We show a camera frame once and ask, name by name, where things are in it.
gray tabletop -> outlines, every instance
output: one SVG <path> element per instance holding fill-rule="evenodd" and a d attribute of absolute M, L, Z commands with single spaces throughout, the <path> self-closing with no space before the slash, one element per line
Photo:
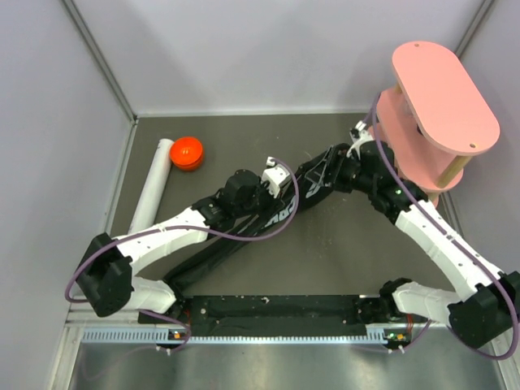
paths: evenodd
<path fill-rule="evenodd" d="M 125 234 L 161 138 L 195 136 L 202 167 L 171 169 L 156 221 L 214 193 L 236 169 L 261 173 L 268 156 L 296 168 L 329 145 L 348 141 L 361 115 L 256 115 L 141 119 L 115 213 L 112 234 Z M 142 275 L 158 279 L 202 247 L 175 252 Z M 372 294 L 398 277 L 450 288 L 436 265 L 374 211 L 361 193 L 333 193 L 299 214 L 282 234 L 247 245 L 194 284 L 188 294 Z"/>

shiny metal surface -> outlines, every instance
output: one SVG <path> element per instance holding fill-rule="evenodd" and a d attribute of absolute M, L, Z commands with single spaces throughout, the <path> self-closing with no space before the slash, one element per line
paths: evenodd
<path fill-rule="evenodd" d="M 141 350 L 113 366 L 128 344 L 83 344 L 70 389 L 75 390 L 505 390 L 495 362 L 431 329 L 404 355 L 348 345 L 196 345 L 168 357 Z"/>

white tube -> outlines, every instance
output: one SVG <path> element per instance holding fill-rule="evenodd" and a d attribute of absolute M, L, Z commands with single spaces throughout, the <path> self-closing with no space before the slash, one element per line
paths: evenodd
<path fill-rule="evenodd" d="M 162 139 L 159 141 L 128 234 L 140 232 L 154 224 L 166 180 L 170 174 L 170 148 L 172 145 L 172 140 Z"/>

